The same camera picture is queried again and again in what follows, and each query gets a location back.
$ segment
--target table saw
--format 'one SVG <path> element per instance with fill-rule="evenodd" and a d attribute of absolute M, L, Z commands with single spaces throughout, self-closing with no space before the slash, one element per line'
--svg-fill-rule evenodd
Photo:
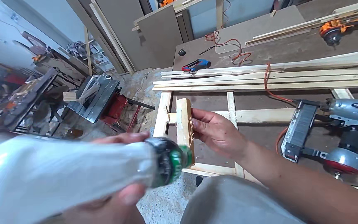
<path fill-rule="evenodd" d="M 91 81 L 91 77 L 88 77 L 81 87 L 77 90 L 77 99 L 79 99 L 85 88 L 87 90 L 87 84 Z M 120 82 L 112 79 L 111 75 L 103 74 L 97 79 L 100 84 L 99 89 L 94 96 L 81 104 L 76 101 L 71 101 L 67 107 L 79 114 L 91 123 L 96 123 L 99 119 L 103 120 L 110 128 L 117 132 L 129 132 L 134 124 L 137 114 L 141 107 L 155 110 L 156 108 L 151 105 L 141 103 L 132 99 L 128 99 L 124 95 L 121 95 L 121 88 L 119 88 Z M 137 110 L 132 117 L 132 120 L 126 130 L 124 130 L 119 124 L 118 120 L 122 113 L 122 110 L 127 104 L 137 105 Z"/>

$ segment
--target work table surface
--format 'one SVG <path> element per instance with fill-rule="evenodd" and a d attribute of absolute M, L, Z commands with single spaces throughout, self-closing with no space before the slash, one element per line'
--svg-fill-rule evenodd
<path fill-rule="evenodd" d="M 297 6 L 299 12 L 306 21 L 330 15 L 334 9 L 358 3 L 358 0 L 313 0 Z M 186 65 L 198 58 L 211 61 L 211 68 L 234 67 L 231 59 L 238 54 L 238 51 L 231 51 L 224 54 L 215 53 L 215 49 L 199 55 L 205 49 L 211 47 L 213 42 L 206 41 L 206 38 L 199 38 L 176 47 L 175 61 L 173 70 L 179 71 L 183 65 Z M 186 50 L 186 55 L 180 57 L 177 53 L 181 49 Z M 243 65 L 260 65 L 271 63 L 284 63 L 293 61 L 306 61 L 311 59 L 330 57 L 340 54 L 347 54 L 358 51 L 358 30 L 347 34 L 341 39 L 339 46 L 334 49 L 328 46 L 319 35 L 319 29 L 312 29 L 308 33 L 295 35 L 280 40 L 263 43 L 260 45 L 247 47 L 244 52 L 251 52 L 250 61 Z M 358 99 L 358 89 L 351 89 L 351 92 Z M 276 92 L 284 97 L 291 99 L 308 99 L 315 101 L 324 101 L 326 98 L 332 98 L 329 90 L 307 90 L 307 91 L 280 91 Z M 176 111 L 175 99 L 187 97 L 191 100 L 191 106 L 210 111 L 228 110 L 226 93 L 173 93 L 172 112 Z M 273 109 L 273 108 L 291 108 L 292 106 L 272 99 L 265 92 L 247 92 L 235 93 L 236 110 L 251 109 Z M 277 135 L 286 127 L 286 124 L 238 124 L 239 131 L 250 140 L 274 150 Z M 170 125 L 168 136 L 176 139 L 176 127 Z M 306 142 L 306 146 L 317 150 L 330 152 L 337 147 L 339 137 L 330 127 L 314 127 Z M 199 140 L 195 140 L 195 157 L 197 163 L 206 163 L 224 167 L 234 167 L 233 160 L 227 160 L 208 149 L 208 147 Z M 328 174 L 323 166 L 313 160 L 302 158 L 300 166 L 306 166 L 321 173 Z M 358 186 L 358 176 L 345 177 L 345 181 Z"/>

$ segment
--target orange power tool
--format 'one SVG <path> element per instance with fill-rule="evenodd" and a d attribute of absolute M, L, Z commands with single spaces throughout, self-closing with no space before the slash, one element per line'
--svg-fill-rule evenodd
<path fill-rule="evenodd" d="M 358 26 L 358 18 L 345 21 L 332 20 L 320 28 L 320 36 L 325 40 L 328 46 L 335 47 L 335 45 L 339 45 L 345 31 L 355 26 Z"/>
<path fill-rule="evenodd" d="M 161 8 L 166 6 L 167 4 L 173 3 L 174 1 L 175 0 L 158 0 L 158 6 Z"/>

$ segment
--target hand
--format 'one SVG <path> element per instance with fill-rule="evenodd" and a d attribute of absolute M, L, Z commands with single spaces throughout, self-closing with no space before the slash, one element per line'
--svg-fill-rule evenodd
<path fill-rule="evenodd" d="M 192 108 L 194 138 L 200 139 L 210 149 L 221 155 L 240 160 L 248 141 L 224 116 Z"/>
<path fill-rule="evenodd" d="M 144 141 L 148 132 L 123 133 L 94 140 L 98 144 L 133 143 Z M 146 187 L 131 184 L 121 191 L 83 205 L 75 206 L 63 213 L 66 224 L 123 224 L 144 223 L 136 204 L 144 196 Z"/>

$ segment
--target fingernail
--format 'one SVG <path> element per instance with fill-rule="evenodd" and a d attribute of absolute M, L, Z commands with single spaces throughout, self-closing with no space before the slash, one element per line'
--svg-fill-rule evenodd
<path fill-rule="evenodd" d="M 191 121 L 193 122 L 193 125 L 194 125 L 194 126 L 198 126 L 198 120 L 192 118 Z"/>
<path fill-rule="evenodd" d="M 128 194 L 122 198 L 122 202 L 126 205 L 136 205 L 140 198 L 139 195 Z"/>

